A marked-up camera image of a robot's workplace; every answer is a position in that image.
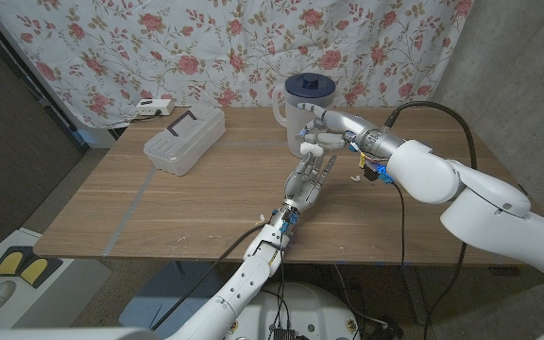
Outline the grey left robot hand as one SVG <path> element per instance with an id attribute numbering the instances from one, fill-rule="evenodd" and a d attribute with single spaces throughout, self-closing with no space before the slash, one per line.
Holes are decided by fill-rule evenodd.
<path id="1" fill-rule="evenodd" d="M 300 213 L 310 209 L 317 201 L 336 158 L 332 155 L 322 168 L 323 157 L 315 157 L 312 152 L 303 156 L 285 181 L 283 203 Z"/>

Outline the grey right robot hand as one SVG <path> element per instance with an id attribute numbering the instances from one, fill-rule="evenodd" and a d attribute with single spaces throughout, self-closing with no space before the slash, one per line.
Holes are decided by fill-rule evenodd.
<path id="1" fill-rule="evenodd" d="M 377 127 L 362 117 L 311 103 L 298 103 L 297 107 L 314 115 L 297 135 L 304 143 L 319 145 L 325 150 L 352 145 L 376 159 L 389 159 L 405 143 L 387 127 Z"/>

